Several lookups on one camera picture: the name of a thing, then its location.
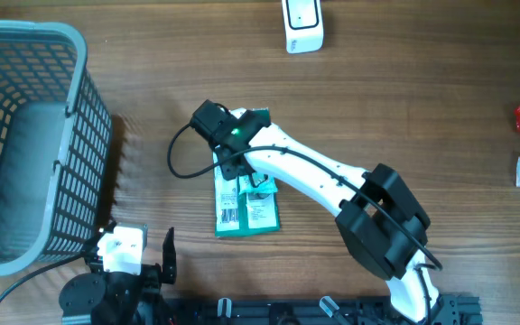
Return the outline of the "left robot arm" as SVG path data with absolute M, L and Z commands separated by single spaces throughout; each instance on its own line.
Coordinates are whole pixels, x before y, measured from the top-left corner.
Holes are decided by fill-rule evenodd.
M 162 261 L 142 262 L 146 225 L 117 224 L 101 229 L 84 245 L 89 271 L 69 280 L 60 292 L 63 324 L 159 324 L 177 322 L 161 295 L 177 279 L 175 229 L 162 242 Z

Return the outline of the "green 3M package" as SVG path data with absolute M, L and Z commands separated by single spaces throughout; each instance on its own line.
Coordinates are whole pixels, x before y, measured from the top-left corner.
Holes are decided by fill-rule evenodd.
M 214 169 L 215 236 L 250 237 L 278 231 L 277 192 L 240 194 L 238 178 L 226 181 L 220 167 Z

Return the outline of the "light green wipes pack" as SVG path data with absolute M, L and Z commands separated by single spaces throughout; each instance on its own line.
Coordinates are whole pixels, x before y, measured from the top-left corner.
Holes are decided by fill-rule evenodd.
M 274 194 L 278 191 L 273 177 L 259 172 L 238 178 L 239 193 Z

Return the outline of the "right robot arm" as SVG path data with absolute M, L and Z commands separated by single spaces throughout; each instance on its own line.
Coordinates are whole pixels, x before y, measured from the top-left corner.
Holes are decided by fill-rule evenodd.
M 441 268 L 426 247 L 431 221 L 394 169 L 332 160 L 293 140 L 262 110 L 212 112 L 209 145 L 225 179 L 260 172 L 318 202 L 350 255 L 386 282 L 392 307 L 407 320 L 431 320 L 439 292 L 424 268 Z

